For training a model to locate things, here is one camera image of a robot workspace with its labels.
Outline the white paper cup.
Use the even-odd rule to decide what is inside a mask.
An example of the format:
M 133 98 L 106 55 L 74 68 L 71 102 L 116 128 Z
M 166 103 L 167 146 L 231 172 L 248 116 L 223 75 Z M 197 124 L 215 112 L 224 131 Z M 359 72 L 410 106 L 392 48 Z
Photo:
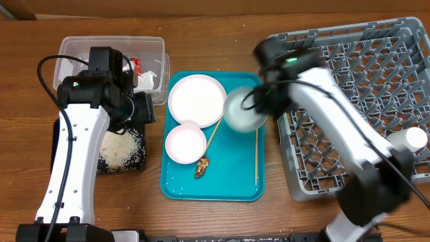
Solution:
M 428 143 L 426 132 L 417 127 L 411 127 L 389 134 L 388 140 L 395 149 L 407 148 L 413 153 L 422 149 Z

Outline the large pink plate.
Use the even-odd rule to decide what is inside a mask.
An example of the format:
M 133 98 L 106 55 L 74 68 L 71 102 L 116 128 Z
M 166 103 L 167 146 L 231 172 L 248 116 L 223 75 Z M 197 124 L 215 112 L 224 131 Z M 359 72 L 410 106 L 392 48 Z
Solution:
M 174 84 L 169 92 L 168 107 L 180 124 L 207 128 L 223 115 L 226 91 L 209 75 L 188 75 Z

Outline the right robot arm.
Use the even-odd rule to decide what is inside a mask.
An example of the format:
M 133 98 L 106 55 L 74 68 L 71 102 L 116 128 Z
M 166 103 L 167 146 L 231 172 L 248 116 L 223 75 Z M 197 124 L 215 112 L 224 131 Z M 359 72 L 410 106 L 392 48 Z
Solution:
M 252 109 L 278 119 L 293 106 L 304 108 L 351 176 L 337 194 L 341 212 L 318 240 L 359 241 L 415 190 L 413 153 L 406 147 L 396 148 L 361 117 L 317 53 L 287 52 L 277 38 L 268 38 L 258 43 L 253 54 L 265 83 L 252 90 Z

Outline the brown food scrap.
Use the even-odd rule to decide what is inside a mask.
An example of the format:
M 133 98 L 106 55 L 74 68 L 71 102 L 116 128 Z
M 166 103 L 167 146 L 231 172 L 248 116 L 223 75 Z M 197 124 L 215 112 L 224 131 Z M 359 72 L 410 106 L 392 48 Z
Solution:
M 210 165 L 210 160 L 207 156 L 203 156 L 199 159 L 197 165 L 196 165 L 196 170 L 194 173 L 194 177 L 195 178 L 199 178 L 202 177 L 205 172 L 206 169 L 208 168 L 208 166 Z

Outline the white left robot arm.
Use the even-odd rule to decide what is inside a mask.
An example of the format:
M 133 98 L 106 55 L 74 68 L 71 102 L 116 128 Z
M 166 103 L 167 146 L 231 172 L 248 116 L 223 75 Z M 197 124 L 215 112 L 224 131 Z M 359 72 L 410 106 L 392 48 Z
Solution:
M 19 225 L 16 241 L 144 241 L 143 231 L 109 231 L 95 226 L 94 188 L 99 152 L 106 132 L 125 134 L 155 122 L 152 98 L 137 86 L 129 58 L 119 50 L 95 46 L 87 69 L 65 77 L 56 92 L 39 81 L 59 109 L 58 140 L 50 181 L 32 224 Z

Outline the teal serving tray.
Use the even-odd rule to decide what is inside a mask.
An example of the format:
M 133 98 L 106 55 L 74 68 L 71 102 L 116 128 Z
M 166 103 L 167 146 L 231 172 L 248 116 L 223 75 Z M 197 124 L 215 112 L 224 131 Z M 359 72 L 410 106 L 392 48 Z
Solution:
M 259 177 L 255 185 L 255 133 L 233 131 L 221 122 L 206 153 L 210 165 L 195 178 L 196 164 L 174 162 L 163 150 L 160 187 L 174 200 L 252 202 L 265 189 L 265 129 L 259 129 Z

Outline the white napkin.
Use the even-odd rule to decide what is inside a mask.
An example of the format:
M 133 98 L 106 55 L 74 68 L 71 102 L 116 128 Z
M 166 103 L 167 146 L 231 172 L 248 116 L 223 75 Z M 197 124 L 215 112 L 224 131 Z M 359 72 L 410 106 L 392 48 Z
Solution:
M 138 83 L 137 87 L 134 88 L 134 92 L 140 92 L 140 91 L 148 91 L 153 90 L 153 87 L 155 86 L 154 79 L 157 77 L 157 74 L 153 71 L 147 71 L 142 72 L 141 76 L 137 76 Z

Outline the grey-green bowl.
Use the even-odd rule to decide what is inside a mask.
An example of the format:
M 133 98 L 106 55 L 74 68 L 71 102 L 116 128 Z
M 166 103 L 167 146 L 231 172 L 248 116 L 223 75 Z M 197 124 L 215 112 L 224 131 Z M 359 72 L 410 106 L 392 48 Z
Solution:
M 253 132 L 267 120 L 267 114 L 259 114 L 255 109 L 245 109 L 254 104 L 252 95 L 245 98 L 251 91 L 251 87 L 238 87 L 227 95 L 224 102 L 224 121 L 236 132 Z

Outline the wooden chopstick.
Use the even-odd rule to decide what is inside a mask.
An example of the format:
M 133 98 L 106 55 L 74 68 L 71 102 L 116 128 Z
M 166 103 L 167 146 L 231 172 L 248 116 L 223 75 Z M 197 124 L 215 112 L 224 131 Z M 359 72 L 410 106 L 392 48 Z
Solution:
M 208 148 L 209 148 L 209 146 L 210 146 L 210 144 L 211 144 L 211 142 L 212 142 L 212 140 L 213 140 L 213 138 L 214 138 L 214 136 L 215 136 L 215 134 L 216 134 L 216 132 L 218 130 L 218 127 L 220 126 L 220 124 L 222 122 L 222 119 L 223 119 L 223 116 L 216 123 L 215 128 L 214 128 L 214 130 L 213 130 L 213 132 L 212 132 L 212 134 L 211 134 L 211 136 L 210 136 L 210 138 L 209 138 L 209 140 L 208 140 L 208 142 L 206 144 L 205 153 L 203 154 L 202 158 L 205 157 L 206 152 L 207 152 L 207 150 L 208 150 Z
M 257 185 L 258 182 L 258 173 L 259 173 L 259 162 L 258 162 L 258 155 L 259 155 L 259 131 L 258 129 L 255 131 L 255 185 Z

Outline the pink bowl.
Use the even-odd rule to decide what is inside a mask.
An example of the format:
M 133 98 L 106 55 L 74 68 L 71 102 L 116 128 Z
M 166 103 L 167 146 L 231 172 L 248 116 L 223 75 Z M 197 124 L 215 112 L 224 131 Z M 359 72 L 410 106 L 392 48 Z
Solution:
M 165 139 L 165 150 L 170 159 L 179 164 L 191 164 L 206 152 L 206 136 L 200 128 L 181 124 L 172 129 Z

